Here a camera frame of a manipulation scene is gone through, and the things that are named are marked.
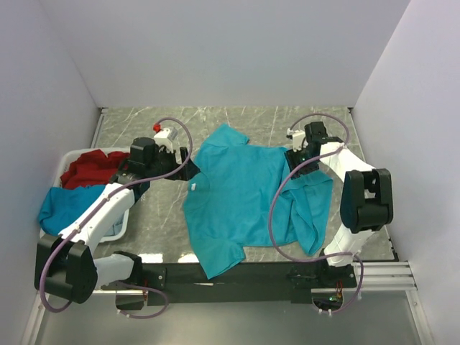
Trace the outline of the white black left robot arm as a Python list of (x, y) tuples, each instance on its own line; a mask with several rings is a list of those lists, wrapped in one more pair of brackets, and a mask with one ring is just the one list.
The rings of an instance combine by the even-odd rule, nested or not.
[(140, 256), (118, 251), (96, 259), (93, 253), (109, 228), (149, 189), (152, 181), (188, 181), (199, 173), (190, 147), (174, 150), (157, 139), (136, 138), (129, 155), (111, 176), (101, 195), (57, 235), (44, 234), (37, 243), (34, 286), (43, 303), (54, 295), (67, 303), (83, 303), (96, 288), (119, 282), (142, 288)]

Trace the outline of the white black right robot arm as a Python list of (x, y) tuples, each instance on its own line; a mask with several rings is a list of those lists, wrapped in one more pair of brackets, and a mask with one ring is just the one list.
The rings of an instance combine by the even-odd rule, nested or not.
[(314, 121), (303, 130), (287, 130), (293, 148), (285, 153), (290, 177), (312, 175), (322, 162), (343, 183), (341, 225), (334, 238), (322, 250), (316, 263), (316, 280), (331, 287), (346, 277), (355, 254), (374, 232), (393, 219), (392, 178), (390, 171), (368, 165), (352, 153), (339, 137), (328, 135), (322, 121)]

